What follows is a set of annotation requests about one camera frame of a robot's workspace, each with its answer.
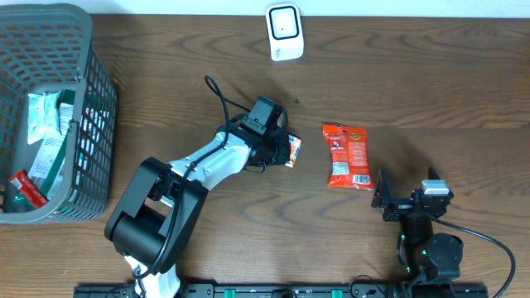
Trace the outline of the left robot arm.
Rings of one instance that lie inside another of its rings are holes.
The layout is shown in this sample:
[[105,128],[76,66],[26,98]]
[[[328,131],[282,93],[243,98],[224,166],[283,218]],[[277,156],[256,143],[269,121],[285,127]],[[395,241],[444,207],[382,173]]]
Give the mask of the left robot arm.
[[214,139],[179,160],[149,157],[137,168],[104,229],[132,269],[136,297],[174,297],[182,255],[206,196],[224,179],[290,157],[288,114],[263,96],[247,114],[227,118]]

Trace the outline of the light green snack packet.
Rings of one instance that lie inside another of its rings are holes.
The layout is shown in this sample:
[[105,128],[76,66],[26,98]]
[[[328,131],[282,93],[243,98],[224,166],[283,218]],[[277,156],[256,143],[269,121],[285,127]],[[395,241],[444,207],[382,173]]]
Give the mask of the light green snack packet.
[[28,94],[27,143],[29,145],[46,136],[61,135],[59,99],[60,92]]

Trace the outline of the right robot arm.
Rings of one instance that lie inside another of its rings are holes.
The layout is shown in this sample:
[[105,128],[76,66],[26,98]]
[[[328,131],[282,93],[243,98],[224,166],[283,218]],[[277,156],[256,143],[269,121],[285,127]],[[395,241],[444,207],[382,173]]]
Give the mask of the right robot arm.
[[453,197],[432,167],[407,198],[394,196],[385,171],[378,171],[371,206],[383,210],[385,222],[399,223],[398,259],[408,271],[405,280],[387,286],[386,297],[455,296],[452,281],[460,276],[463,242],[452,234],[435,233],[432,227]]

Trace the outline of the large red snack bag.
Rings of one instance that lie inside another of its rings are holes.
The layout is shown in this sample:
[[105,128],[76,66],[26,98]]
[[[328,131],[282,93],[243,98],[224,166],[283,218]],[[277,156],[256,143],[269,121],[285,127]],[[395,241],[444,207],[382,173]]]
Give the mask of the large red snack bag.
[[373,190],[366,130],[362,127],[324,124],[322,132],[332,160],[328,186]]

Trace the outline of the small orange snack packet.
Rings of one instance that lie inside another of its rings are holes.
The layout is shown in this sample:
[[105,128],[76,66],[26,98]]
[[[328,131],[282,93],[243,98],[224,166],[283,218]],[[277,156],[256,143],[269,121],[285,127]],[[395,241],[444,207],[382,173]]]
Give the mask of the small orange snack packet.
[[285,163],[285,166],[292,168],[295,165],[298,152],[301,148],[301,139],[293,135],[289,135],[288,140],[290,144],[290,154],[288,161]]

